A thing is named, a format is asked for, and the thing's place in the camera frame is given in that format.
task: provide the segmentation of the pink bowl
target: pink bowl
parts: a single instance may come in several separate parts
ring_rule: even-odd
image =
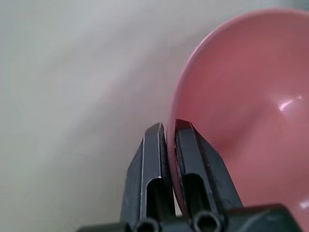
[[[245,206],[282,203],[309,231],[309,13],[264,10],[210,33],[179,80],[168,123],[169,165],[186,212],[175,119],[221,154]]]

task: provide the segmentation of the screw hole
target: screw hole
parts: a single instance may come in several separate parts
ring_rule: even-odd
[[[219,219],[211,212],[202,211],[195,216],[194,228],[197,232],[219,232]]]
[[[155,220],[147,218],[138,222],[135,232],[159,232],[159,226]]]

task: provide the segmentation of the gray background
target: gray background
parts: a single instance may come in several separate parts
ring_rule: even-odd
[[[304,0],[3,0],[0,231],[117,221],[144,130],[216,26]]]

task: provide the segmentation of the black plastic part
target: black plastic part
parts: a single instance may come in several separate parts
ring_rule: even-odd
[[[232,179],[218,152],[190,122],[179,119],[176,121],[176,153],[185,204],[191,217],[201,210],[201,206],[204,210],[210,210],[215,214],[242,207]]]
[[[175,216],[167,147],[162,123],[150,127],[127,171],[121,221],[133,227],[150,217],[164,220]]]
[[[78,232],[301,232],[282,205],[242,207],[219,154],[177,120],[176,151],[192,219],[176,217],[161,123],[149,128],[127,171],[121,221]]]

